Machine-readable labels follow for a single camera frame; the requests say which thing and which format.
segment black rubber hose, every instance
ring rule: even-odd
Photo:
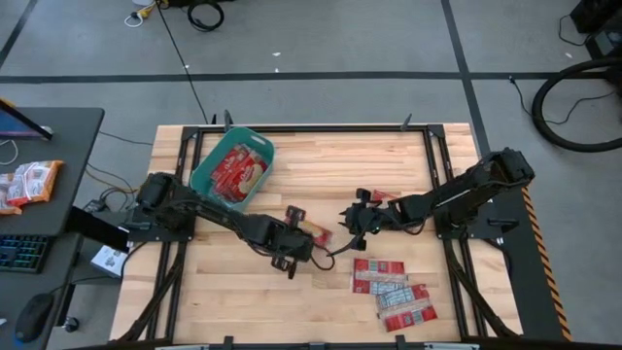
[[[544,120],[544,115],[542,114],[542,106],[544,104],[544,98],[546,98],[546,94],[559,82],[571,75],[590,69],[604,67],[622,67],[622,58],[601,58],[575,64],[559,72],[556,76],[547,80],[544,85],[542,85],[540,90],[537,91],[536,97],[534,97],[534,104],[532,105],[534,126],[536,127],[537,131],[542,135],[542,137],[544,137],[547,141],[556,146],[582,153],[605,152],[619,149],[622,147],[622,138],[617,138],[615,140],[595,144],[581,144],[571,142],[556,134],[546,123],[546,121]]]
[[[213,7],[214,10],[218,12],[218,22],[214,25],[207,25],[203,23],[200,19],[193,17],[192,11],[194,11],[194,9],[199,5],[208,5]],[[223,22],[225,21],[225,12],[223,11],[221,5],[216,2],[216,0],[197,0],[188,7],[188,20],[190,21],[190,24],[192,25],[192,27],[194,27],[194,29],[203,32],[211,32],[212,30],[216,30],[223,24]]]

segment monitor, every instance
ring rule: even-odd
[[[52,139],[52,130],[39,126],[0,98],[0,139]]]

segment orange and black hazard tape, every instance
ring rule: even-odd
[[[540,231],[540,227],[537,224],[536,210],[534,209],[532,198],[529,196],[529,191],[525,188],[523,189],[523,198],[525,199],[525,208],[527,208],[527,212],[529,213],[529,219],[532,222],[532,231],[534,232],[534,237],[536,238],[537,249],[540,252],[540,259],[542,260],[542,266],[544,267],[544,273],[546,274],[546,282],[548,283],[548,287],[551,290],[553,304],[555,305],[557,317],[559,318],[560,326],[562,327],[562,335],[566,340],[572,341],[572,335],[570,334],[568,320],[566,319],[566,312],[564,312],[564,307],[562,306],[562,299],[560,298],[560,291],[557,288],[557,284],[555,283],[555,278],[553,278],[551,261],[548,260],[548,253],[546,252],[546,247],[544,247],[542,232]]]

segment desk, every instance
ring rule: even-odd
[[[61,309],[65,289],[54,294],[54,305],[43,334],[36,340],[17,345],[14,331],[17,316],[35,295],[46,293],[67,283],[76,260],[82,238],[65,233],[64,225],[80,185],[86,161],[95,142],[104,111],[95,108],[20,108],[35,123],[47,125],[54,131],[51,141],[18,140],[19,157],[2,172],[14,171],[20,164],[34,160],[60,159],[61,167],[52,200],[49,203],[26,205],[20,216],[0,217],[0,232],[58,235],[52,245],[46,265],[40,274],[0,272],[0,318],[8,323],[0,326],[0,349],[45,349],[52,327]],[[0,148],[0,158],[10,158],[13,148]]]
[[[341,220],[337,213],[354,201],[357,187],[398,195],[432,188],[421,136],[394,131],[274,129],[281,132],[263,133],[277,148],[274,172],[247,211],[283,219],[288,205],[301,207],[309,220],[335,232],[331,249],[351,237],[337,224]],[[182,131],[182,126],[174,125],[158,129],[150,172],[174,172]],[[461,173],[478,159],[469,126],[445,124],[444,131],[454,170]],[[203,158],[220,137],[207,134],[203,138]],[[440,159],[437,148],[434,153]],[[189,151],[184,181],[191,159]],[[531,227],[529,223],[521,226]],[[235,343],[384,342],[394,341],[401,333],[408,341],[459,339],[442,244],[432,221],[417,237],[401,232],[369,235],[366,252],[337,256],[332,271],[300,264],[294,280],[270,267],[267,258],[255,255],[230,231],[203,220],[197,221],[195,230],[186,255],[174,343],[222,343],[226,335],[233,335]],[[519,312],[502,254],[476,240],[469,241],[469,246],[480,292],[506,324],[520,333]],[[111,338],[122,335],[151,298],[159,250],[159,243],[148,244],[127,264]],[[375,316],[374,298],[350,291],[353,257],[404,261],[410,283],[428,285],[439,319],[400,332],[384,332]],[[534,284],[545,282],[535,277]],[[550,294],[548,303],[553,307]],[[160,312],[168,310],[166,301],[162,306]],[[474,333],[470,303],[466,302],[465,310]],[[156,337],[163,336],[164,320],[160,315]]]

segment computer mouse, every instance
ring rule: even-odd
[[[21,342],[30,342],[43,331],[46,325],[54,297],[50,294],[34,296],[21,310],[16,322],[16,339]]]

